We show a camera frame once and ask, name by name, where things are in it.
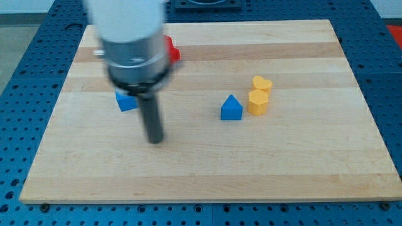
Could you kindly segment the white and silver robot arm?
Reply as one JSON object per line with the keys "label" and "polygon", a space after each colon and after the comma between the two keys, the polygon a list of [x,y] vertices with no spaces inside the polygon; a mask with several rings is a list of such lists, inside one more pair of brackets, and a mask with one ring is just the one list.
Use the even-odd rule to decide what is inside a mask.
{"label": "white and silver robot arm", "polygon": [[157,92],[172,70],[162,0],[85,0],[109,80],[136,97],[149,143],[163,140]]}

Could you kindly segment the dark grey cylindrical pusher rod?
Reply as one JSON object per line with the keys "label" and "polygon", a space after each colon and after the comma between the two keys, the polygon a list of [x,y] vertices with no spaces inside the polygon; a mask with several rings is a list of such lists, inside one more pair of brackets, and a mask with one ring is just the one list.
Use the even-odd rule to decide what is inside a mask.
{"label": "dark grey cylindrical pusher rod", "polygon": [[148,142],[158,144],[163,140],[163,126],[158,107],[158,100],[154,92],[141,94],[136,97],[143,119]]}

